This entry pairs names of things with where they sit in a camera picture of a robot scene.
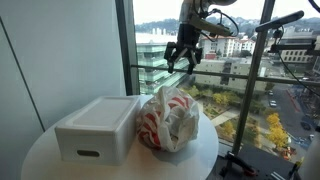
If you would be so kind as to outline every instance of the plastic bag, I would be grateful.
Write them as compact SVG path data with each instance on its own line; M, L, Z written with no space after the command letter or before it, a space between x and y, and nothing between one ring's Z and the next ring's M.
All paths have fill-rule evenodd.
M198 104L175 87L163 86L137 118L137 134L149 147L177 152L197 138Z

